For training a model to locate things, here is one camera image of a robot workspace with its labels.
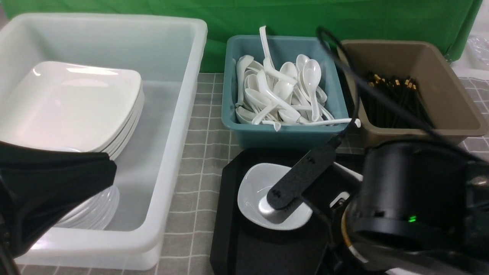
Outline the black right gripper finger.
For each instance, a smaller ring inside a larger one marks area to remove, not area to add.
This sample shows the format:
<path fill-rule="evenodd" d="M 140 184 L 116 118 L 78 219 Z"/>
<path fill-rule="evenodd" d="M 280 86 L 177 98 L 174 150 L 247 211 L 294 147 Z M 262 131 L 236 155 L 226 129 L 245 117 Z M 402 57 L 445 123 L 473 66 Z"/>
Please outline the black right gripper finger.
<path fill-rule="evenodd" d="M 283 223 L 303 203 L 301 195 L 336 159 L 333 146 L 311 149 L 259 201 L 260 214 L 271 223 Z"/>

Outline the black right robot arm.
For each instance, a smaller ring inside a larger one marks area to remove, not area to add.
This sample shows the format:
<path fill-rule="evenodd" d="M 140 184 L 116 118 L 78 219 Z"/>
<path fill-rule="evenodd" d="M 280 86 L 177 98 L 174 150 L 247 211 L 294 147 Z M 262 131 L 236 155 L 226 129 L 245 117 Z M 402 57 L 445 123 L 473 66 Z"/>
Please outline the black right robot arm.
<path fill-rule="evenodd" d="M 457 146 L 394 140 L 371 148 L 362 180 L 329 142 L 259 201 L 280 223 L 306 204 L 325 222 L 320 275 L 488 274 L 488 162 Z"/>

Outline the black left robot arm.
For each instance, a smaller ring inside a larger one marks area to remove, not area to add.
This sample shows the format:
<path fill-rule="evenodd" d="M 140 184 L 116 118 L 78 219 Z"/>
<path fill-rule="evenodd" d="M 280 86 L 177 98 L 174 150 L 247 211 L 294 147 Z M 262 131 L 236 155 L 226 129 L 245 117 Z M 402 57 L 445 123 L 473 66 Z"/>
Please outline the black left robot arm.
<path fill-rule="evenodd" d="M 61 218 L 111 187 L 117 164 L 104 152 L 0 144 L 1 274 Z"/>

